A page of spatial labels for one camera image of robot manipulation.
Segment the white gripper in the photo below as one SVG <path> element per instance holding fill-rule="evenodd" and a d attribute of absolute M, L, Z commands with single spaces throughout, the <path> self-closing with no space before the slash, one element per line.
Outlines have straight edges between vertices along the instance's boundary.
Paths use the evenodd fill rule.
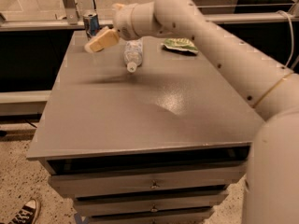
<path fill-rule="evenodd" d="M 145 4 L 113 4 L 115 14 L 113 26 L 103 28 L 84 46 L 89 53 L 95 53 L 119 43 L 120 37 L 124 40 L 136 40 L 143 36 L 154 36 L 156 20 L 154 18 L 154 3 Z"/>

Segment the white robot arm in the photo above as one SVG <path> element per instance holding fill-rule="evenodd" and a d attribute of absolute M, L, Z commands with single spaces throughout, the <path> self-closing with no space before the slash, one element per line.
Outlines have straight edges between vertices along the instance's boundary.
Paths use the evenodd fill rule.
<path fill-rule="evenodd" d="M 265 123 L 249 152 L 242 224 L 299 224 L 299 75 L 208 21 L 193 0 L 117 5 L 89 52 L 143 36 L 190 39 Z"/>

